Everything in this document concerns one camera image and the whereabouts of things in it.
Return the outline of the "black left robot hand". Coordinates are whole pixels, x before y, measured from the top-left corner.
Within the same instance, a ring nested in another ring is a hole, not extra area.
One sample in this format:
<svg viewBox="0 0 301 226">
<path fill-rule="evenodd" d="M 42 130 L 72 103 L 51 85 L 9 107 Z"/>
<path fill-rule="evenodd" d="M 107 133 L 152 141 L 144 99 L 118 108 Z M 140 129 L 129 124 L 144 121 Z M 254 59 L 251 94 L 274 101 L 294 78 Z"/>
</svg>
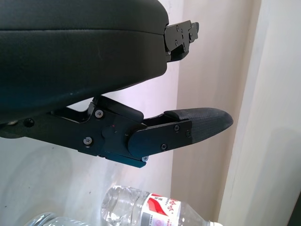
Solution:
<svg viewBox="0 0 301 226">
<path fill-rule="evenodd" d="M 216 108 L 146 119 L 106 93 L 159 77 L 184 59 L 199 24 L 170 24 L 157 0 L 3 0 L 0 135 L 28 137 L 141 168 L 150 155 L 217 135 Z"/>
</svg>

